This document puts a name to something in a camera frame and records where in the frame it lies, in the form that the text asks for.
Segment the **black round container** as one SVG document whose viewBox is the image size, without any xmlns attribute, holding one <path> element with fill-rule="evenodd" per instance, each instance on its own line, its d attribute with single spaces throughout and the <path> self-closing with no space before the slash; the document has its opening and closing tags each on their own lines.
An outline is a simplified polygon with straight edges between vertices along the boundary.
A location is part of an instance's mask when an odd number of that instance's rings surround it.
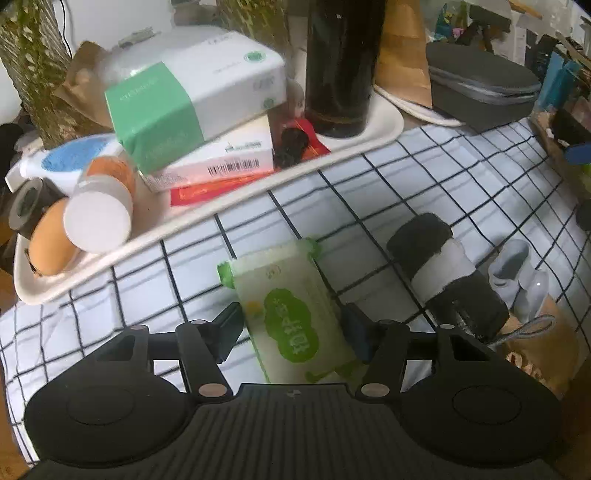
<svg viewBox="0 0 591 480">
<path fill-rule="evenodd" d="M 49 180 L 27 180 L 13 196 L 8 214 L 10 229 L 30 240 L 45 212 L 63 197 Z"/>
</svg>

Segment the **cream plastic tray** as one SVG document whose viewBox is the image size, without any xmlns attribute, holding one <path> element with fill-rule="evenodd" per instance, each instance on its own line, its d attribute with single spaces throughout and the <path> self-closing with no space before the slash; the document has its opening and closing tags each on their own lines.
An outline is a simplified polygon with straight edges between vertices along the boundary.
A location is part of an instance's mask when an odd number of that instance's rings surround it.
<svg viewBox="0 0 591 480">
<path fill-rule="evenodd" d="M 110 253 L 81 253 L 65 272 L 42 277 L 30 267 L 26 256 L 29 241 L 20 236 L 16 241 L 13 268 L 16 294 L 29 305 L 49 302 L 103 270 L 215 213 L 315 170 L 384 147 L 394 142 L 403 133 L 404 127 L 404 118 L 399 109 L 381 89 L 377 89 L 372 96 L 368 124 L 362 134 L 346 139 L 320 135 L 318 141 L 327 147 L 328 152 L 301 161 L 296 166 L 266 176 L 190 185 L 180 190 L 179 200 L 175 199 L 176 195 L 172 192 L 152 193 L 143 181 L 139 181 L 130 239 Z"/>
</svg>

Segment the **white cap orange bottle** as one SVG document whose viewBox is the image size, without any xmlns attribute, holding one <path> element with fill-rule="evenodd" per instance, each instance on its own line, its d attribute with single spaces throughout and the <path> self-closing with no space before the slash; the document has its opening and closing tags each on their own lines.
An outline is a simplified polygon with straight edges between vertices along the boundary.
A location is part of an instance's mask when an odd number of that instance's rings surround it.
<svg viewBox="0 0 591 480">
<path fill-rule="evenodd" d="M 102 254 L 122 246 L 130 236 L 135 173 L 121 156 L 94 158 L 67 201 L 63 225 L 80 250 Z"/>
</svg>

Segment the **black white rolled sock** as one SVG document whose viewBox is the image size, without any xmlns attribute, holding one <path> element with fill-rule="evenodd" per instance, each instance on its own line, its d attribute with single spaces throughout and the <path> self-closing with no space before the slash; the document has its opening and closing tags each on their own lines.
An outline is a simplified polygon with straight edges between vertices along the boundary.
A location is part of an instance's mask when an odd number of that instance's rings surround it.
<svg viewBox="0 0 591 480">
<path fill-rule="evenodd" d="M 387 249 L 438 324 L 455 325 L 487 343 L 508 321 L 505 302 L 439 216 L 424 213 L 406 222 Z"/>
</svg>

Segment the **black thermos bottle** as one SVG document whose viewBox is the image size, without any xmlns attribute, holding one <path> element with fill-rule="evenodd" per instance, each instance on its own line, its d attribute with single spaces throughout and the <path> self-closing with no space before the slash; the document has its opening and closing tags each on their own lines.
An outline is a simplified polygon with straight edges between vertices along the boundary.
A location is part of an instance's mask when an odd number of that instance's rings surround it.
<svg viewBox="0 0 591 480">
<path fill-rule="evenodd" d="M 311 1 L 304 116 L 315 131 L 349 138 L 365 130 L 387 3 Z"/>
</svg>

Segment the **green wet wipes pack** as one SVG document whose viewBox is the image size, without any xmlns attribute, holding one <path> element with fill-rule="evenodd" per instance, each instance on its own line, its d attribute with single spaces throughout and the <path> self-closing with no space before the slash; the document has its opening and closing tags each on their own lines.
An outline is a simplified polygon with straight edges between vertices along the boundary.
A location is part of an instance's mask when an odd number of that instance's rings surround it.
<svg viewBox="0 0 591 480">
<path fill-rule="evenodd" d="M 342 333 L 341 313 L 322 279 L 311 239 L 290 241 L 217 266 L 238 295 L 257 360 L 270 384 L 346 383 L 367 367 Z"/>
</svg>

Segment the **grey baby socks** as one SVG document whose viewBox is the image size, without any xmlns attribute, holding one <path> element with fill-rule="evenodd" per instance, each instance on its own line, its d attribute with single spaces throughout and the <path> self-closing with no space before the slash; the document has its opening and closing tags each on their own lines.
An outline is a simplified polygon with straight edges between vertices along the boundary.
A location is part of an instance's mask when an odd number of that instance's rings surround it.
<svg viewBox="0 0 591 480">
<path fill-rule="evenodd" d="M 549 293 L 549 274 L 535 269 L 531 256 L 529 242 L 509 240 L 488 268 L 490 286 L 522 324 L 541 315 Z"/>
</svg>

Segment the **middle glass vase bamboo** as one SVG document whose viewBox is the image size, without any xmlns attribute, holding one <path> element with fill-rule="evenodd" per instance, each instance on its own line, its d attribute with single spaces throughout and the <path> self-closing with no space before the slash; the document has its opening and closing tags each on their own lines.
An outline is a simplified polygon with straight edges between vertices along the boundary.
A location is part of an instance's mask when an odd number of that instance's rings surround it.
<svg viewBox="0 0 591 480">
<path fill-rule="evenodd" d="M 218 0 L 216 7 L 224 28 L 238 31 L 280 53 L 284 60 L 291 60 L 287 1 Z"/>
</svg>

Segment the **white spray bottle blue label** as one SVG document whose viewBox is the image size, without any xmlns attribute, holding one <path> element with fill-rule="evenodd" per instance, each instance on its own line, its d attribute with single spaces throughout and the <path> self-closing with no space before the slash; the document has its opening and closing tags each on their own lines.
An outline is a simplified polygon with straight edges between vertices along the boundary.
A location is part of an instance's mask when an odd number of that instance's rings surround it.
<svg viewBox="0 0 591 480">
<path fill-rule="evenodd" d="M 114 134 L 92 135 L 52 149 L 28 148 L 5 176 L 9 190 L 15 193 L 27 180 L 40 178 L 70 196 L 88 164 L 96 157 L 123 152 Z"/>
</svg>

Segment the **brown paper drawstring bag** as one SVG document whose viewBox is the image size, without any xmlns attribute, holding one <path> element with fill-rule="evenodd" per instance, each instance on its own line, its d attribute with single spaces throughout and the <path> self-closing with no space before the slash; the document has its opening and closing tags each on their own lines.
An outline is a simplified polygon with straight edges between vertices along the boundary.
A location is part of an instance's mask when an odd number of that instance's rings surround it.
<svg viewBox="0 0 591 480">
<path fill-rule="evenodd" d="M 550 295 L 544 300 L 541 314 L 554 317 L 550 330 L 531 338 L 515 337 L 495 346 L 494 350 L 561 400 L 579 366 L 579 342 L 573 327 Z"/>
</svg>

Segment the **red flat packet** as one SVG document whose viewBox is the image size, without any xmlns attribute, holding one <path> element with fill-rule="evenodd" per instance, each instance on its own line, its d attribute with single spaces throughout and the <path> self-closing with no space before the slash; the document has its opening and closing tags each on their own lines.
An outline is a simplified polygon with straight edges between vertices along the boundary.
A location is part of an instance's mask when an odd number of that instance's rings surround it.
<svg viewBox="0 0 591 480">
<path fill-rule="evenodd" d="M 293 119 L 280 123 L 279 149 L 273 154 L 273 173 L 301 164 L 329 154 L 329 149 L 322 144 L 315 134 L 315 129 L 307 119 Z M 270 173 L 200 183 L 186 187 L 175 188 L 170 191 L 170 205 L 180 207 L 211 201 L 222 194 L 231 192 L 239 187 L 266 178 Z"/>
</svg>

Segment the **white pink barcode box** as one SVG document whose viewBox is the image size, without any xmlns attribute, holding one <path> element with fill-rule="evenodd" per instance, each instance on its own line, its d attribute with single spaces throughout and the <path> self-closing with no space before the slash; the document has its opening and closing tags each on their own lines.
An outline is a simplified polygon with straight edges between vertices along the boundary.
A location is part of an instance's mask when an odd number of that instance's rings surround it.
<svg viewBox="0 0 591 480">
<path fill-rule="evenodd" d="M 140 177 L 152 192 L 273 172 L 273 138 L 264 115 Z"/>
</svg>

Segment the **checkered white tablecloth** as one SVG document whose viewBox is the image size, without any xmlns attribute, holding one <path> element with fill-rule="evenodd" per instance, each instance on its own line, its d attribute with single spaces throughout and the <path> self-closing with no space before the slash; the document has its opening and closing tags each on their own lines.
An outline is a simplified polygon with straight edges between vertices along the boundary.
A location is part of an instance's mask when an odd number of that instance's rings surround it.
<svg viewBox="0 0 591 480">
<path fill-rule="evenodd" d="M 167 332 L 214 318 L 235 299 L 219 282 L 219 264 L 297 238 L 318 242 L 318 267 L 335 298 L 429 331 L 434 317 L 387 251 L 396 229 L 426 212 L 451 226 L 481 270 L 507 241 L 529 242 L 532 263 L 549 274 L 551 297 L 573 330 L 567 343 L 585 358 L 590 237 L 576 223 L 576 206 L 527 120 L 482 134 L 414 128 L 159 240 L 53 301 L 16 304 L 1 319 L 8 430 L 34 464 L 23 416 L 40 387 L 125 327 Z"/>
</svg>

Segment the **green white tissue box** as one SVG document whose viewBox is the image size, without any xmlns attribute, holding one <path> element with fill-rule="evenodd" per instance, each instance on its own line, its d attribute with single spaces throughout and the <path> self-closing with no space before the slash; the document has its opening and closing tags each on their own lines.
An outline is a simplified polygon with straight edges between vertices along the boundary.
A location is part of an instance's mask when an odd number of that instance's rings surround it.
<svg viewBox="0 0 591 480">
<path fill-rule="evenodd" d="M 212 25 L 166 36 L 184 43 L 105 91 L 117 139 L 143 174 L 287 100 L 286 62 L 273 49 Z"/>
</svg>

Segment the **tan egg-shaped pouch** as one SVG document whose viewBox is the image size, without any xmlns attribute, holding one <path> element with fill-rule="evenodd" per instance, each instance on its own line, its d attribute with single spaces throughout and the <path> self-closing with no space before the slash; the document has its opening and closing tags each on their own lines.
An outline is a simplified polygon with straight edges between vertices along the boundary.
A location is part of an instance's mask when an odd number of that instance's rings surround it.
<svg viewBox="0 0 591 480">
<path fill-rule="evenodd" d="M 68 201 L 68 198 L 62 198 L 49 207 L 33 231 L 28 258 L 37 275 L 58 275 L 67 270 L 79 254 L 64 228 L 63 217 Z"/>
</svg>

